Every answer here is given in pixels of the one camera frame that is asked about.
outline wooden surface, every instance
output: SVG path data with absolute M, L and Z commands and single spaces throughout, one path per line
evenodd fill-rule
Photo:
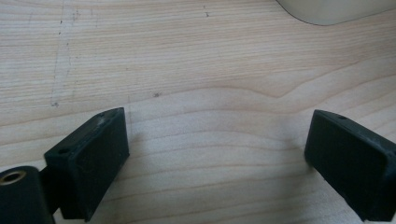
M 396 141 L 395 10 L 323 27 L 275 0 L 0 4 L 1 171 L 124 106 L 131 157 L 92 223 L 361 223 L 304 144 L 315 108 Z

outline wooden board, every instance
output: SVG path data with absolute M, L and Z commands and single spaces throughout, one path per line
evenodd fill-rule
M 304 144 L 316 108 L 396 141 L 395 10 L 316 26 L 275 0 L 0 4 L 1 171 L 42 169 L 124 106 L 131 158 L 92 223 L 361 223 Z

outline metal hole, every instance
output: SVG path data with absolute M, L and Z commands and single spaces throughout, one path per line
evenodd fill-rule
M 1 177 L 0 185 L 10 185 L 22 180 L 26 176 L 24 171 L 13 171 Z
M 70 152 L 69 148 L 62 148 L 58 151 L 59 154 L 63 155 L 63 154 L 67 154 Z

